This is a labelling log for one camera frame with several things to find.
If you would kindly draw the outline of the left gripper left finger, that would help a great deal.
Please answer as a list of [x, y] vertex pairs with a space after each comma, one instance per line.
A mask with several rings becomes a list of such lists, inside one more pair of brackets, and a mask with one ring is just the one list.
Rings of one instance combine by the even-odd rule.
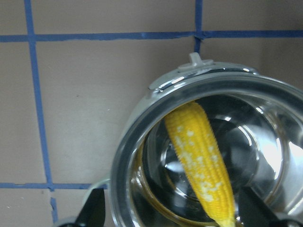
[[106, 220], [104, 189], [93, 189], [77, 217], [65, 218], [57, 227], [103, 227]]

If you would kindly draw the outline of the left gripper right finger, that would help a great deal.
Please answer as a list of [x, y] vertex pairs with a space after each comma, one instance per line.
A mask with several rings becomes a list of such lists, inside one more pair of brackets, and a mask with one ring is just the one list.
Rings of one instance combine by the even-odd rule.
[[239, 190], [238, 209], [245, 227], [301, 227], [303, 223], [290, 216], [280, 218], [250, 187]]

